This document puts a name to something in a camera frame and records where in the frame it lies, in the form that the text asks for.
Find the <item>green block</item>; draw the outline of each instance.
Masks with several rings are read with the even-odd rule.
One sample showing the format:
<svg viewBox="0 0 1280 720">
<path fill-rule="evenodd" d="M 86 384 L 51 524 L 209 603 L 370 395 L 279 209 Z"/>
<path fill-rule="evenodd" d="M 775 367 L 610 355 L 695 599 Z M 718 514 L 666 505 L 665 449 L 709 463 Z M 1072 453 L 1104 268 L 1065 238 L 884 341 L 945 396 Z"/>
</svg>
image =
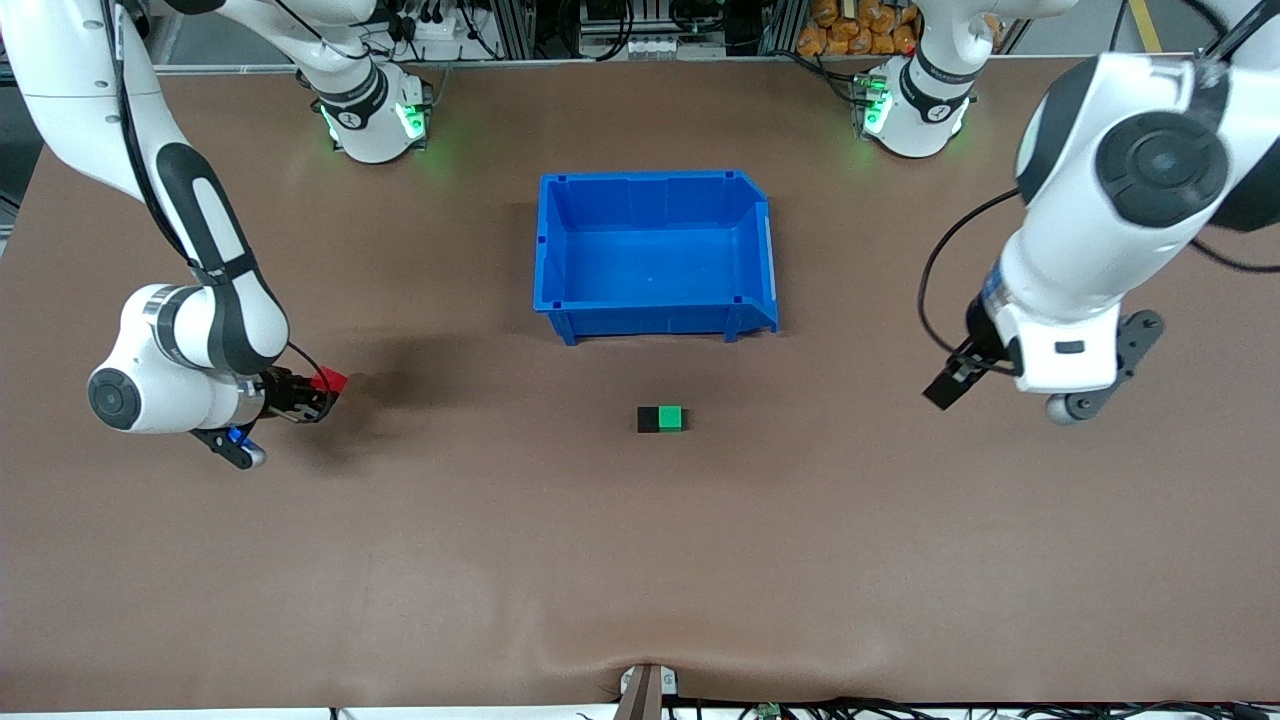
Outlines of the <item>green block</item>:
<svg viewBox="0 0 1280 720">
<path fill-rule="evenodd" d="M 658 430 L 678 433 L 685 429 L 685 409 L 678 405 L 658 406 Z"/>
</svg>

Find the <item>brown table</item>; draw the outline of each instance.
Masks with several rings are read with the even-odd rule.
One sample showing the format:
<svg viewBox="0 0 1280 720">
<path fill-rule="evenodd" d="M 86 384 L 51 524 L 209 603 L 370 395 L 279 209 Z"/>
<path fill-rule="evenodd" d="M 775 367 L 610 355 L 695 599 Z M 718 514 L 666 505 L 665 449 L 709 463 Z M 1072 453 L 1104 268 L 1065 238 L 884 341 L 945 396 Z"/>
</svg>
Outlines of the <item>brown table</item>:
<svg viewBox="0 0 1280 720">
<path fill-rule="evenodd" d="M 330 421 L 262 425 L 256 473 L 101 425 L 120 304 L 184 270 L 44 158 L 0 264 L 0 703 L 589 702 L 646 660 L 686 696 L 1280 694 L 1271 281 L 1179 258 L 1128 305 L 1169 332 L 1084 427 L 1001 378 L 919 397 L 920 264 L 1066 65 L 996 63 L 925 161 L 786 64 L 460 70 L 388 167 L 329 152 L 287 76 L 166 79 L 294 338 L 356 377 Z M 531 311 L 541 173 L 730 167 L 772 197 L 781 334 L 567 348 Z M 1018 220 L 940 264 L 952 336 Z M 649 404 L 694 429 L 636 434 Z"/>
</svg>

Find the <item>yellow tape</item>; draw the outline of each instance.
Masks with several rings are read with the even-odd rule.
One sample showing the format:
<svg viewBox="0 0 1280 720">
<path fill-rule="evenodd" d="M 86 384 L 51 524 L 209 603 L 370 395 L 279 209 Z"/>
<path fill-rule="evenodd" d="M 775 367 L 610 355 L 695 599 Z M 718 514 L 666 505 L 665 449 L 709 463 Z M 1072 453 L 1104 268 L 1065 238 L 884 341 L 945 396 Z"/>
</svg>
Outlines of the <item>yellow tape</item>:
<svg viewBox="0 0 1280 720">
<path fill-rule="evenodd" d="M 1151 22 L 1151 10 L 1147 9 L 1147 0 L 1129 0 L 1129 9 L 1133 10 L 1133 22 L 1138 24 L 1138 37 L 1142 38 L 1142 47 L 1147 53 L 1164 53 L 1160 46 L 1160 36 L 1156 35 L 1156 23 Z"/>
</svg>

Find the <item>blue plastic container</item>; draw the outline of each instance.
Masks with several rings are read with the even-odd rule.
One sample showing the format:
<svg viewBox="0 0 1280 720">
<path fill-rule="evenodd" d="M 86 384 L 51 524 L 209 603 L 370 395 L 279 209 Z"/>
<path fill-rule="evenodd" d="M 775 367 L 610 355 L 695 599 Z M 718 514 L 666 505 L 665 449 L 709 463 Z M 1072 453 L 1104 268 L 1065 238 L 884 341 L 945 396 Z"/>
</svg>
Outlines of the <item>blue plastic container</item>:
<svg viewBox="0 0 1280 720">
<path fill-rule="evenodd" d="M 566 345 L 778 332 L 768 199 L 739 170 L 544 176 L 534 310 Z"/>
</svg>

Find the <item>blue label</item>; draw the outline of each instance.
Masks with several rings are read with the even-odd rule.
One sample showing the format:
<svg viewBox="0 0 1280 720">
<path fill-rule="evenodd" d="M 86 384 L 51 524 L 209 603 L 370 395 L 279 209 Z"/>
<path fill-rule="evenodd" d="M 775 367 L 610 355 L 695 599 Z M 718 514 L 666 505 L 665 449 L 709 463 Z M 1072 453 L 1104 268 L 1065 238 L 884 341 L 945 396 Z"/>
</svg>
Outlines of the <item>blue label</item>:
<svg viewBox="0 0 1280 720">
<path fill-rule="evenodd" d="M 1005 284 L 1005 275 L 1001 274 L 1000 263 L 997 261 L 991 268 L 991 272 L 987 273 L 987 279 L 982 283 L 982 299 L 987 300 L 988 297 L 995 295 L 995 292 L 1000 290 L 1000 286 L 1002 284 Z"/>
</svg>

